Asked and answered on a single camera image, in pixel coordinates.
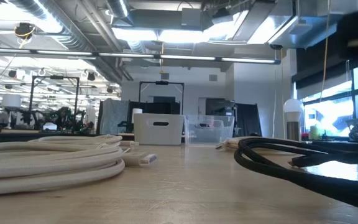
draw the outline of workbench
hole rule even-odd
[[[358,208],[251,172],[212,147],[139,146],[150,167],[67,189],[0,195],[0,223],[358,223]],[[263,152],[289,167],[291,154]],[[358,166],[328,162],[307,172],[358,180]]]

